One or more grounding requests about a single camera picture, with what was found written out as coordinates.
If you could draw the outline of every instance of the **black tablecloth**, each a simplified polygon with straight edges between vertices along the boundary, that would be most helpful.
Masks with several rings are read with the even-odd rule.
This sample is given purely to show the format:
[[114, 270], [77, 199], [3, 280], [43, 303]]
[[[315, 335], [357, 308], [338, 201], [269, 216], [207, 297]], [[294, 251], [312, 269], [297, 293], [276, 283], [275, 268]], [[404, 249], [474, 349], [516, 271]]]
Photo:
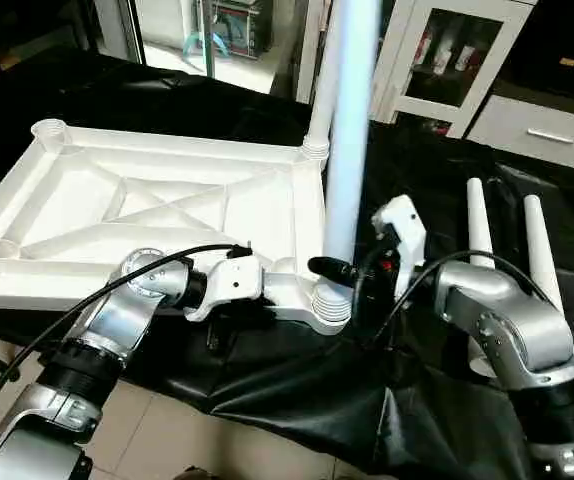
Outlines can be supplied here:
[[[29, 127], [43, 118], [299, 145], [309, 113], [306, 106], [202, 77], [52, 50], [0, 78], [0, 180], [31, 142]], [[413, 198], [429, 231], [428, 258], [466, 248], [465, 182], [478, 176], [496, 253], [526, 268], [522, 197], [540, 195], [574, 329], [573, 169], [372, 124], [366, 171], [358, 256], [373, 242], [369, 216], [401, 193]], [[54, 317], [0, 310], [0, 338], [25, 343]], [[372, 317], [382, 320], [382, 314]], [[427, 302], [416, 301], [405, 317], [407, 348], [389, 353], [361, 352], [285, 321], [242, 329], [225, 355], [213, 356], [206, 329], [182, 318], [157, 318], [128, 378], [373, 473], [531, 478], [506, 396], [463, 368], [466, 339], [436, 319]]]

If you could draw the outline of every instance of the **white pipe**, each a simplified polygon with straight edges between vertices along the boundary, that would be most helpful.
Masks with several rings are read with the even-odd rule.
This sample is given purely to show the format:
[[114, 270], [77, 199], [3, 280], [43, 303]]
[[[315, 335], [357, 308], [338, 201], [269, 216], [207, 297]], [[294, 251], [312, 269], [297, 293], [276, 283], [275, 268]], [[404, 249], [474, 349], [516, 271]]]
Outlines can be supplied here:
[[[470, 178], [467, 182], [467, 221], [469, 227], [469, 248], [493, 253], [489, 222], [487, 221], [487, 208], [483, 184], [479, 178]], [[496, 264], [491, 258], [472, 255], [469, 259], [472, 265], [495, 268]]]
[[[483, 192], [483, 184], [479, 178], [470, 178], [467, 181], [467, 224], [469, 248], [493, 253], [489, 221], [487, 220], [485, 194]], [[496, 267], [496, 263], [493, 259], [481, 257], [480, 255], [472, 255], [469, 259], [469, 263], [480, 267]], [[484, 350], [472, 337], [469, 338], [467, 352], [469, 367], [474, 372], [489, 378], [496, 376]]]
[[338, 71], [340, 58], [340, 16], [342, 4], [347, 0], [334, 3], [327, 29], [325, 51], [316, 82], [316, 97], [309, 122], [309, 132], [303, 140], [303, 153], [308, 159], [317, 159], [324, 163], [329, 157], [329, 130], [336, 106], [338, 91]]
[[531, 278], [545, 292], [558, 311], [564, 315], [563, 301], [560, 297], [558, 279], [556, 278], [556, 267], [551, 254], [547, 225], [540, 199], [536, 195], [528, 195], [524, 202]]
[[[323, 254], [352, 263], [380, 29], [380, 0], [344, 0], [340, 6], [342, 59], [327, 176]], [[340, 329], [351, 317], [351, 289], [321, 279], [314, 289], [312, 307], [320, 318], [335, 322]]]

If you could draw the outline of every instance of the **tiled floor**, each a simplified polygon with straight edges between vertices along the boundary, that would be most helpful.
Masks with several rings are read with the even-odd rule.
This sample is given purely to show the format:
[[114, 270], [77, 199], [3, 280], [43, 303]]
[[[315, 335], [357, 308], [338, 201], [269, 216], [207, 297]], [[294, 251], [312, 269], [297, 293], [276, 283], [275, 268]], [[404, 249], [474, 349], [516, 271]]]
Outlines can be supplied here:
[[[9, 345], [0, 341], [0, 356]], [[0, 396], [0, 419], [40, 371], [29, 358], [20, 381]], [[172, 480], [191, 465], [227, 480], [375, 479], [329, 455], [255, 427], [203, 415], [186, 404], [120, 382], [85, 448], [96, 468], [92, 480]]]

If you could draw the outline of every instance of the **cabinet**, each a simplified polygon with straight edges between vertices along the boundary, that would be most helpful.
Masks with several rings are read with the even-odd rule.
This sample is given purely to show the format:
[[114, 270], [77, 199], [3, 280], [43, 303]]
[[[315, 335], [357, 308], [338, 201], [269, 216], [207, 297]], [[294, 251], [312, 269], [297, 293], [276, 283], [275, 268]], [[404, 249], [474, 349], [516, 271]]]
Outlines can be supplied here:
[[492, 95], [467, 138], [574, 167], [573, 113]]
[[379, 45], [372, 118], [393, 123], [405, 112], [462, 137], [532, 8], [512, 0], [397, 0]]

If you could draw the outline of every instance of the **silver robotic arm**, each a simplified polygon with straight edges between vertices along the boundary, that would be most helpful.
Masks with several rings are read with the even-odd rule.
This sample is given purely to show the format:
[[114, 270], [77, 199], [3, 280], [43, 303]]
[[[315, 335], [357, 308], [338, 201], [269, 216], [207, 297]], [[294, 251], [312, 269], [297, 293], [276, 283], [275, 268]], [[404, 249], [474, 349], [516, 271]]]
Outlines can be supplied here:
[[[397, 239], [401, 256], [398, 299], [414, 266], [424, 263], [425, 229], [405, 195], [378, 210], [372, 221], [379, 236], [395, 232], [390, 237]], [[507, 391], [536, 475], [574, 478], [574, 339], [562, 313], [493, 268], [446, 261], [432, 285], [435, 313], [481, 345]]]
[[[110, 281], [160, 258], [140, 249]], [[0, 422], [0, 480], [82, 480], [92, 461], [79, 444], [92, 437], [102, 407], [147, 333], [156, 309], [167, 304], [190, 321], [216, 305], [255, 299], [262, 268], [254, 256], [224, 259], [209, 275], [173, 261], [118, 287], [78, 317], [35, 383], [20, 394]]]

